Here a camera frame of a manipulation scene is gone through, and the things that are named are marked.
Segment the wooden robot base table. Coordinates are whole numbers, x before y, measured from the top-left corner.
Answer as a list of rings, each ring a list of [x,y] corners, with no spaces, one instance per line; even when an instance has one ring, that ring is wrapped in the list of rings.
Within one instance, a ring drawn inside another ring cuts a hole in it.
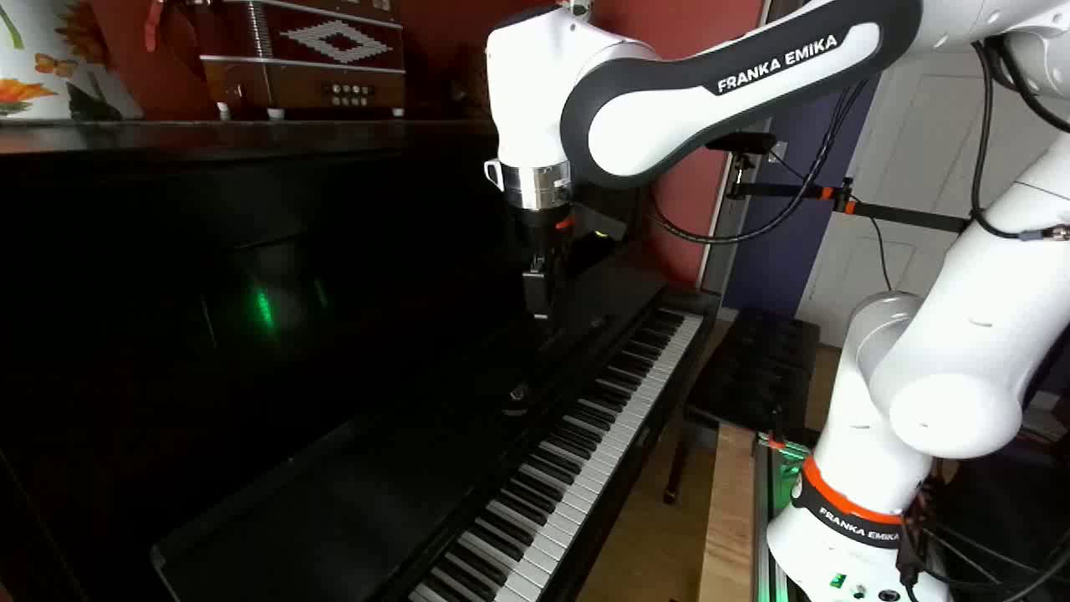
[[[752,464],[755,434],[736,425],[721,425],[717,430],[713,490],[696,602],[752,602]]]

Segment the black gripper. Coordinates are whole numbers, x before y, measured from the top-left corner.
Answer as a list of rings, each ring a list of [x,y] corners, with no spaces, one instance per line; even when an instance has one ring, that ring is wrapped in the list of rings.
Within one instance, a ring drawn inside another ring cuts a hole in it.
[[[521,266],[524,311],[534,321],[550,324],[566,287],[566,265],[572,250],[574,214],[569,208],[524,211],[520,224],[521,224],[521,247],[524,247],[524,266]]]

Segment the white Franka Emika robot arm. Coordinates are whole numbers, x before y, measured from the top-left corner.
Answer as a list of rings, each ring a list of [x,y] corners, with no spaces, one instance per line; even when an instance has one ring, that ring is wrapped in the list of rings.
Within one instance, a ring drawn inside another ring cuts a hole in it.
[[[553,5],[488,32],[493,182],[524,211],[578,182],[645,182],[696,147],[923,52],[971,47],[1033,106],[1070,94],[1070,0],[807,0],[685,61]],[[905,508],[935,457],[1016,438],[1070,321],[1070,138],[975,208],[935,285],[866,300],[825,426],[767,548],[809,602],[949,602],[905,574]]]

